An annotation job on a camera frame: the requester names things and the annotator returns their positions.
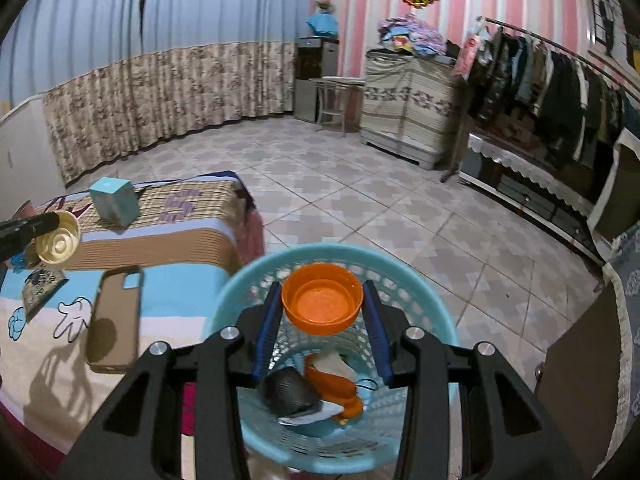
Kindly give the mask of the low tv stand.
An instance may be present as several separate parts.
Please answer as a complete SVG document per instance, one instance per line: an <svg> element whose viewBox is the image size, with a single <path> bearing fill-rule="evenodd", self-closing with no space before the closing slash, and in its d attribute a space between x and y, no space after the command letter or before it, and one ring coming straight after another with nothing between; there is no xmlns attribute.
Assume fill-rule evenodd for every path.
<svg viewBox="0 0 640 480"><path fill-rule="evenodd" d="M587 220L593 204L498 140L471 133L459 166L460 180L518 210L595 264L598 253Z"/></svg>

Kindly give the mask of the teal plastic trash basket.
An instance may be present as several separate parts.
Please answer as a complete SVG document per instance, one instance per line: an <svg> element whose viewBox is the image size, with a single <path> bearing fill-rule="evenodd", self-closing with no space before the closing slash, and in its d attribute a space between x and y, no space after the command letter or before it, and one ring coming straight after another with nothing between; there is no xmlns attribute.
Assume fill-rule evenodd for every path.
<svg viewBox="0 0 640 480"><path fill-rule="evenodd" d="M284 282L311 263L332 263L358 281L373 282L383 304L398 308L445 344L459 339L454 321L436 290L401 261L358 246L307 244L262 257L235 273L221 289L204 333L232 325L240 313L261 304L274 282ZM305 370L307 356L318 358L324 372L351 380L363 412L340 424L327 419L288 427L265 406L255 389L238 391L242 435L253 452L274 462L315 474L358 474L396 460L404 424L406 390L390 389L378 376L362 318L333 336L311 336L282 320L268 363L270 370L292 366Z"/></svg>

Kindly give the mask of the pile of folded clothes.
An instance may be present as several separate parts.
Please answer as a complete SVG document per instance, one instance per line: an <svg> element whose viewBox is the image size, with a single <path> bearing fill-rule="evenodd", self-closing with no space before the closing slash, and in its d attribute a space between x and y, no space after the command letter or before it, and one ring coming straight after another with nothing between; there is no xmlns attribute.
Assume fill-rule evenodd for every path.
<svg viewBox="0 0 640 480"><path fill-rule="evenodd" d="M445 55L447 51L440 32L411 13L379 21L378 40L386 50L417 56Z"/></svg>

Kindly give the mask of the white cabinet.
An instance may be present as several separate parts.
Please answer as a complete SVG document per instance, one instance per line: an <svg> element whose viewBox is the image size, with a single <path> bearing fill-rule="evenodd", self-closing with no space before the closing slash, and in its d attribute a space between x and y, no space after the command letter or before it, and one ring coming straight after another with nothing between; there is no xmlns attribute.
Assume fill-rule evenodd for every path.
<svg viewBox="0 0 640 480"><path fill-rule="evenodd" d="M39 206L65 193L50 141L41 96L33 96L1 118L1 219L26 200Z"/></svg>

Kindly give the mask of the teal cardboard box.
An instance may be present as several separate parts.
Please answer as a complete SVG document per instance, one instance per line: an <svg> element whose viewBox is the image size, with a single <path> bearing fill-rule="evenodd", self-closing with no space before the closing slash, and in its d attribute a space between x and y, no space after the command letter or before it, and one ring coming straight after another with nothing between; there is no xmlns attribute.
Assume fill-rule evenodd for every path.
<svg viewBox="0 0 640 480"><path fill-rule="evenodd" d="M101 220L128 228L140 214L140 205L134 186L129 180L103 177L89 188L94 208Z"/></svg>

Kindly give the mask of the covered beige dresser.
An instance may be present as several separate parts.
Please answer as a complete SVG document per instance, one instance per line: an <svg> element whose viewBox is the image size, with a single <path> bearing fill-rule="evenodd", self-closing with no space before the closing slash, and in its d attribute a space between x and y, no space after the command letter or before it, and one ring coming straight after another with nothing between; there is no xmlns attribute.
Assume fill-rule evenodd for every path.
<svg viewBox="0 0 640 480"><path fill-rule="evenodd" d="M463 82L439 58L382 49L366 57L360 141L431 170L454 148Z"/></svg>

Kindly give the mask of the brown phone case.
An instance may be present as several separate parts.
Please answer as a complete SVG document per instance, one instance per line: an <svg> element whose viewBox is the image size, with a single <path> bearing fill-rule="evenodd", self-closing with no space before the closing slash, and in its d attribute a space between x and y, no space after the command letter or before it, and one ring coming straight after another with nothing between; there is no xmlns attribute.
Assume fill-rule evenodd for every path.
<svg viewBox="0 0 640 480"><path fill-rule="evenodd" d="M138 358L143 282L141 266L102 274L86 342L86 363L93 372L123 373Z"/></svg>

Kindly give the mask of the small wooden stool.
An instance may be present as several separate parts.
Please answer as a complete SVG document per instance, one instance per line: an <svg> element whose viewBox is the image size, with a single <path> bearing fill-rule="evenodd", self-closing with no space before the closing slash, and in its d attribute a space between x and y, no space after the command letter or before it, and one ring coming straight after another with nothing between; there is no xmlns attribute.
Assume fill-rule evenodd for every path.
<svg viewBox="0 0 640 480"><path fill-rule="evenodd" d="M324 126L339 125L342 136L347 134L348 108L352 96L364 88L364 80L358 77L323 76L312 78L318 100L317 130Z"/></svg>

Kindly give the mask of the clothes rack with garments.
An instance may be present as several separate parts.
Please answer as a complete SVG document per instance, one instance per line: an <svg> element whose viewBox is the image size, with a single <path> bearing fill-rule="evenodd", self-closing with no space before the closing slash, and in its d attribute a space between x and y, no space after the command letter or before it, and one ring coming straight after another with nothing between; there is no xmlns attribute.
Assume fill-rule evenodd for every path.
<svg viewBox="0 0 640 480"><path fill-rule="evenodd" d="M460 53L463 119L503 148L500 162L555 194L595 203L615 176L614 146L639 133L639 92L529 30L480 16Z"/></svg>

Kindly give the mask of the floral beige curtain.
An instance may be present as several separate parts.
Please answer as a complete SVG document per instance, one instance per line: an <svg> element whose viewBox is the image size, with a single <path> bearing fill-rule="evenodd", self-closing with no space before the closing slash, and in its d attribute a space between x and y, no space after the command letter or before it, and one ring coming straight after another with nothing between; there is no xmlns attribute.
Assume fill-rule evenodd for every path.
<svg viewBox="0 0 640 480"><path fill-rule="evenodd" d="M293 108L295 46L224 42L145 53L43 93L63 182L160 141Z"/></svg>

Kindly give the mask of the orange snack wrapper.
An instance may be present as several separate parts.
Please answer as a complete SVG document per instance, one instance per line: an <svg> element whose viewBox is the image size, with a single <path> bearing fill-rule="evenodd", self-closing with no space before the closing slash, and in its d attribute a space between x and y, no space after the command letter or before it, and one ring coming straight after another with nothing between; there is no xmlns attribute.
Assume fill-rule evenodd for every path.
<svg viewBox="0 0 640 480"><path fill-rule="evenodd" d="M304 377L321 399L342 408L333 419L341 425L363 414L363 402L357 391L356 372L334 350L311 353L304 359Z"/></svg>

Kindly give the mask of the grey patterned snack packet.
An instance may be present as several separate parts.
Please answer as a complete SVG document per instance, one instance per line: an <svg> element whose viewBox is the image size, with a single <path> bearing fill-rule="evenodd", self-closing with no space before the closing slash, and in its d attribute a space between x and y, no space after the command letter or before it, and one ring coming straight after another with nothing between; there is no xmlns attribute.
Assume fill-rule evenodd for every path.
<svg viewBox="0 0 640 480"><path fill-rule="evenodd" d="M22 290L26 321L29 322L44 304L67 282L62 270L37 266L24 281Z"/></svg>

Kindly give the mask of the black ribbed roll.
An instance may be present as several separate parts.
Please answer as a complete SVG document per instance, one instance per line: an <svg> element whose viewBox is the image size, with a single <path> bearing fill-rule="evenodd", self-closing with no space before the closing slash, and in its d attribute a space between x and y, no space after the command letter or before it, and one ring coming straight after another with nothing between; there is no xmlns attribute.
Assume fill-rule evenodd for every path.
<svg viewBox="0 0 640 480"><path fill-rule="evenodd" d="M295 367L269 374L260 387L262 400L278 417L296 417L318 411L321 396Z"/></svg>

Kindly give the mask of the colourful cartoon blanket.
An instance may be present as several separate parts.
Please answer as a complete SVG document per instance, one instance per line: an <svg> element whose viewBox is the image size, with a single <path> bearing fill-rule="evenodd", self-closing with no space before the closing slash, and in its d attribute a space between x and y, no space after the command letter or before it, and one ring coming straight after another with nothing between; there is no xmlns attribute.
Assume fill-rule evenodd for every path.
<svg viewBox="0 0 640 480"><path fill-rule="evenodd" d="M129 226L105 222L96 192L41 205L73 223L58 266L1 285L1 419L46 478L152 342L197 344L233 274L264 252L262 217L231 171L134 187Z"/></svg>

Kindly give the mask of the orange plastic bowl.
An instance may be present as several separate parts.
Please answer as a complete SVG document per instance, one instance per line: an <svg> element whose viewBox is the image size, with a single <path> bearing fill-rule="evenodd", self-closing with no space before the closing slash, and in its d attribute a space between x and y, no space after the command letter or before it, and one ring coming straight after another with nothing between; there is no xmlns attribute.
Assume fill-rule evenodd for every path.
<svg viewBox="0 0 640 480"><path fill-rule="evenodd" d="M355 274L332 263L311 263L295 270L282 284L288 320L303 333L327 337L347 330L363 302Z"/></svg>

